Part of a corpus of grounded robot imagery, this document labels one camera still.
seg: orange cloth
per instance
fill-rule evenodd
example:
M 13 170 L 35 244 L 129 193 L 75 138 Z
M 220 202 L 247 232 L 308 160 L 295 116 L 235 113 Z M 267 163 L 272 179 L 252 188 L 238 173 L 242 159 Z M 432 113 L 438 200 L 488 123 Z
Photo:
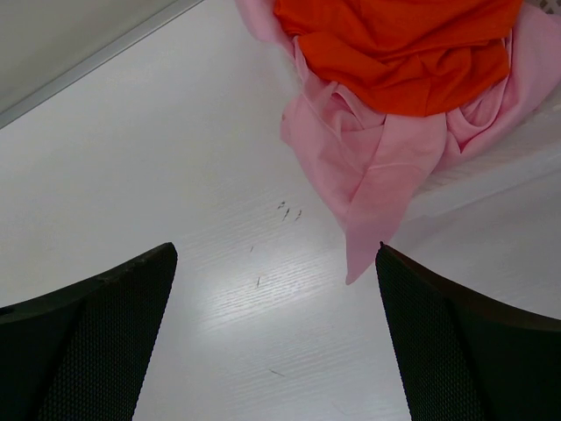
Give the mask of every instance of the orange cloth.
M 276 0 L 308 66 L 377 111 L 453 110 L 510 71 L 502 39 L 522 0 Z

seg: white table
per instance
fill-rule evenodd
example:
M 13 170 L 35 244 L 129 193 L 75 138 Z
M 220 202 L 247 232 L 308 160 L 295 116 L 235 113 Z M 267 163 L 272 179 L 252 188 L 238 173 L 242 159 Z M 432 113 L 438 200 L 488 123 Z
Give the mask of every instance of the white table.
M 375 271 L 345 287 L 343 233 L 279 140 L 289 94 L 269 57 L 233 2 L 205 0 L 3 128 L 0 306 L 173 241 L 135 421 L 406 421 Z M 394 244 L 561 318 L 560 181 Z

